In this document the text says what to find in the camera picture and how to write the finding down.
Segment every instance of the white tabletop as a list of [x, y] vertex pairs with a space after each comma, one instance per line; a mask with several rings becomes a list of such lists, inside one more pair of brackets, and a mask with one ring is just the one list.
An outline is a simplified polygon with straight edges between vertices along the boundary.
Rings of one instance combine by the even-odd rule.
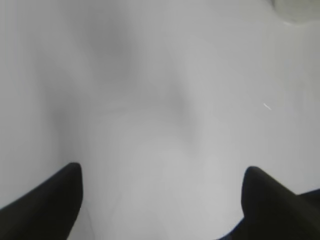
[[320, 23], [264, 0], [0, 8], [0, 206], [77, 161], [70, 239], [211, 240], [243, 217], [249, 166], [320, 187]]

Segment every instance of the small white scratch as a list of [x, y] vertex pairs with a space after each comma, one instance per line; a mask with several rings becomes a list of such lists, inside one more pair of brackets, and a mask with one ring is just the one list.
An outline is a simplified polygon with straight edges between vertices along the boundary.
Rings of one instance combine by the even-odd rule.
[[269, 107], [267, 104], [263, 104], [267, 109], [269, 109], [270, 111], [272, 110], [271, 107]]

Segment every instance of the white surface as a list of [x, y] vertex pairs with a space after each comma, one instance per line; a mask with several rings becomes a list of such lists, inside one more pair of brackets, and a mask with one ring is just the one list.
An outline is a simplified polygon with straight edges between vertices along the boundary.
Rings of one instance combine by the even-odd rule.
[[274, 9], [285, 21], [303, 24], [320, 19], [320, 0], [274, 0]]
[[91, 222], [96, 240], [210, 240], [242, 218], [250, 165], [319, 188], [319, 23], [263, 0], [0, 9], [1, 206], [79, 161], [71, 239]]

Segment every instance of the blurry object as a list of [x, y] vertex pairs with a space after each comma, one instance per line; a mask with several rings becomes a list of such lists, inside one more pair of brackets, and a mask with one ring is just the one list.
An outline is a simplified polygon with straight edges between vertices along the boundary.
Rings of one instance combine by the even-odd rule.
[[287, 23], [303, 24], [320, 19], [320, 0], [272, 0], [277, 14]]
[[320, 189], [295, 195], [258, 167], [242, 185], [244, 219], [221, 240], [320, 239]]
[[0, 240], [66, 240], [82, 200], [81, 166], [69, 163], [0, 210]]

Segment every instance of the white background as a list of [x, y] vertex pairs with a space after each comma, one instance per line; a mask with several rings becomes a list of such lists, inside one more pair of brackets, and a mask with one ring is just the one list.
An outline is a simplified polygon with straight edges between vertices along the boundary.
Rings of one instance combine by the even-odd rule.
[[0, 206], [76, 161], [70, 239], [212, 240], [248, 166], [319, 188], [319, 23], [264, 0], [0, 2]]

